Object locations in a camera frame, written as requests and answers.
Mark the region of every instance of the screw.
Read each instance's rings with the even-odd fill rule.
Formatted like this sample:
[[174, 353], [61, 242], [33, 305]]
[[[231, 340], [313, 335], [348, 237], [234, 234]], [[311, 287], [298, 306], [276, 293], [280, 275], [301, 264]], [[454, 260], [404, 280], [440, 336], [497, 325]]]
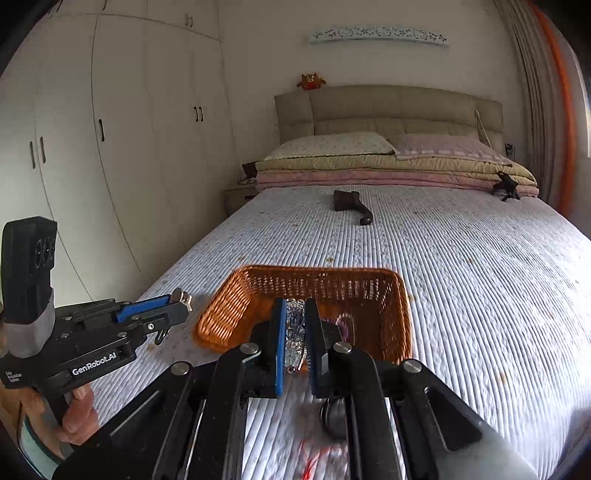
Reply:
[[417, 374], [417, 373], [419, 373], [419, 372], [422, 370], [422, 368], [423, 368], [423, 366], [422, 366], [422, 365], [421, 365], [419, 362], [417, 362], [416, 360], [414, 360], [414, 359], [412, 359], [412, 358], [411, 358], [410, 360], [406, 360], [406, 361], [405, 361], [405, 362], [402, 364], [402, 366], [403, 366], [403, 367], [404, 367], [404, 369], [405, 369], [405, 370], [406, 370], [408, 373], [410, 373], [410, 374]]
[[170, 371], [173, 375], [180, 377], [181, 375], [186, 375], [189, 370], [191, 369], [191, 365], [187, 362], [176, 362], [173, 363], [173, 366], [170, 367]]
[[333, 345], [333, 349], [337, 353], [351, 353], [351, 350], [353, 349], [353, 346], [350, 343], [347, 343], [347, 342], [336, 342]]
[[258, 352], [258, 345], [252, 342], [243, 343], [240, 346], [240, 351], [245, 355], [254, 355]]

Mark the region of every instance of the stuffed toy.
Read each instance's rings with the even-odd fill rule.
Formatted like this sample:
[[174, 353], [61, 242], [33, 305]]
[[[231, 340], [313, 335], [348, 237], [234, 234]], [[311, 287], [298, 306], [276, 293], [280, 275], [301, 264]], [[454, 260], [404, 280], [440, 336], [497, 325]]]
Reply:
[[314, 90], [322, 87], [323, 83], [326, 83], [324, 79], [314, 72], [308, 75], [302, 74], [301, 81], [297, 83], [297, 86], [302, 87], [304, 90]]

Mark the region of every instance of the curtain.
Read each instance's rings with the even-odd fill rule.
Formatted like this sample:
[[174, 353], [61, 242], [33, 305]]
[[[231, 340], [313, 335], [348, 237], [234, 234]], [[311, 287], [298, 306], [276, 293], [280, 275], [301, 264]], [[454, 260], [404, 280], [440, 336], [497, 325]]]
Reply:
[[540, 198], [561, 203], [566, 112], [560, 78], [548, 41], [525, 0], [494, 0], [511, 37], [524, 88], [527, 120], [525, 166], [538, 181]]

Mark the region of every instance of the aluminum foil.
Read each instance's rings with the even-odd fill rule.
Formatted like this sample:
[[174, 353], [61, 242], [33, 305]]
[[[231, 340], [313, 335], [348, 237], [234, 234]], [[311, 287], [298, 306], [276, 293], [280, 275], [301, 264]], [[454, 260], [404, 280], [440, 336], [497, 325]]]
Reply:
[[284, 366], [291, 374], [299, 372], [306, 359], [304, 300], [287, 299], [287, 328]]

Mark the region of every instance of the white wardrobe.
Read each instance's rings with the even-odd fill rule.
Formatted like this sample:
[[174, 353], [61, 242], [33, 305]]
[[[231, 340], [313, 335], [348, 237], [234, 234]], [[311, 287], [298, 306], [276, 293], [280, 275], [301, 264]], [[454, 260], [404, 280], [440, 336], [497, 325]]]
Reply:
[[213, 0], [64, 0], [0, 77], [0, 227], [57, 221], [57, 304], [134, 300], [223, 221], [217, 37]]

